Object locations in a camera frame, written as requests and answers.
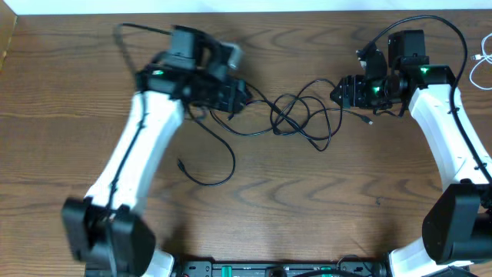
white cable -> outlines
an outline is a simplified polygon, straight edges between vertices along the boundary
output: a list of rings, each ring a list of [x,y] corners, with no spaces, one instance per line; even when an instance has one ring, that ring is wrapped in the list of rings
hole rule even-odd
[[[492,37],[492,33],[490,33],[488,36],[486,36],[484,39],[482,39],[482,55],[473,55],[473,56],[471,56],[471,59],[472,60],[476,60],[476,61],[480,60],[480,61],[471,69],[471,72],[470,72],[470,82],[472,84],[474,84],[477,88],[480,88],[480,89],[483,89],[483,90],[492,90],[492,87],[491,88],[484,88],[484,87],[481,87],[481,86],[477,85],[477,83],[475,83],[474,80],[472,79],[472,75],[474,74],[474,71],[477,68],[477,66],[480,65],[482,62],[487,61],[488,63],[490,63],[492,65],[492,55],[488,55],[485,52],[485,42],[487,41],[487,39],[489,37]]]

wooden table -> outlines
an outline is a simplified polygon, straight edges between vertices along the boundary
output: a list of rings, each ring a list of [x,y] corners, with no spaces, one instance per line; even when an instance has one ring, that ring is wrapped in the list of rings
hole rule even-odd
[[[22,16],[0,75],[0,275],[83,272],[70,256],[60,209],[69,195],[82,197],[94,183],[127,119],[133,84],[112,40],[116,23],[188,25],[237,42],[244,50],[238,75],[274,99],[315,78],[336,83],[361,74],[355,50],[390,23],[422,13],[428,12]],[[490,11],[431,13],[465,34],[470,54],[480,52],[480,40],[492,31]],[[401,28],[424,28],[431,62],[457,72],[462,49],[450,29],[428,20]],[[169,40],[133,31],[125,38],[139,66]],[[384,38],[379,46],[386,54]],[[492,94],[470,84],[471,66],[460,90],[490,151]],[[476,76],[491,85],[490,68]],[[333,105],[330,91],[316,85],[307,93]],[[268,112],[249,108],[231,124],[260,129]],[[294,113],[302,118],[305,111]],[[373,120],[367,125],[344,116],[320,153],[300,135],[242,138],[207,118],[238,158],[233,179],[217,188],[194,184],[176,166],[180,157],[193,175],[210,181],[231,169],[227,149],[186,122],[158,168],[145,219],[164,250],[217,260],[338,260],[404,246],[421,235],[421,222],[441,194],[440,178],[413,119]],[[326,132],[321,118],[310,125],[313,134]],[[489,268],[474,272],[492,276]]]

white wall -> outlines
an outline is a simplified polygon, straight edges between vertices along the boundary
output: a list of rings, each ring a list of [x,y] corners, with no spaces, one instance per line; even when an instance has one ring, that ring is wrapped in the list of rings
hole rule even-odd
[[[491,0],[5,0],[18,15],[492,8]]]

green button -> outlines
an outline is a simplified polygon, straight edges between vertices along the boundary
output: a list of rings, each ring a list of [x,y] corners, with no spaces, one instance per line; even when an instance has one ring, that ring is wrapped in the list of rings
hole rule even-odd
[[[329,266],[323,266],[321,270],[331,270],[331,267]],[[322,274],[321,277],[333,277],[332,274]]]
[[[222,266],[222,277],[232,277],[231,266]]]

